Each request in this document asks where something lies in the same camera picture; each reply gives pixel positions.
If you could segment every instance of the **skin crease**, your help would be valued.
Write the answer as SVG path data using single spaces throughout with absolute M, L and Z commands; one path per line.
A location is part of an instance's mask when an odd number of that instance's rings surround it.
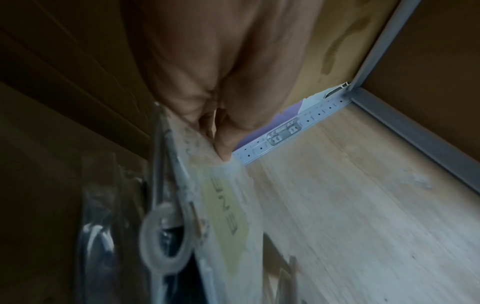
M 153 96 L 224 161 L 278 113 L 300 72 L 323 0 L 124 0 L 135 61 Z

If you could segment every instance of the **hand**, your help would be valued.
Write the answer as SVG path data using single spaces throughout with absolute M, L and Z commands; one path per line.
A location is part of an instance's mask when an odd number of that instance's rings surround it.
M 228 161 L 281 109 L 322 3 L 125 0 L 122 15 L 153 96 L 206 135 L 215 123 L 213 145 Z

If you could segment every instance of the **yellow label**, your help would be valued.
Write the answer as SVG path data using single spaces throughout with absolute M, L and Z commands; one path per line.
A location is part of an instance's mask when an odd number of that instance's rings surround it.
M 249 224 L 227 178 L 203 175 L 201 195 L 230 275 L 237 272 Z

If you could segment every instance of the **gray metal bar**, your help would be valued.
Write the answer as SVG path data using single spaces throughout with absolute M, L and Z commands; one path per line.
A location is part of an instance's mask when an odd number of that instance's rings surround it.
M 349 91 L 361 87 L 421 0 L 402 0 L 355 75 Z
M 451 174 L 480 193 L 480 163 L 363 88 L 349 97 Z

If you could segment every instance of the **purple object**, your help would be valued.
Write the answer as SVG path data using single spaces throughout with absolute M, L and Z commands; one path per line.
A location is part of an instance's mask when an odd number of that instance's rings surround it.
M 257 129 L 251 132 L 250 134 L 248 134 L 245 138 L 243 138 L 239 142 L 239 144 L 235 147 L 235 150 L 243 147 L 244 145 L 254 140 L 255 138 L 260 137 L 261 135 L 267 133 L 270 130 L 275 129 L 276 127 L 286 123 L 287 121 L 295 117 L 299 113 L 299 110 L 300 110 L 300 107 L 302 106 L 303 101 L 304 100 L 302 99 L 296 104 L 289 106 L 288 108 L 283 110 L 283 112 L 281 112 L 280 114 L 276 114 L 268 125 L 263 126 L 260 129 Z

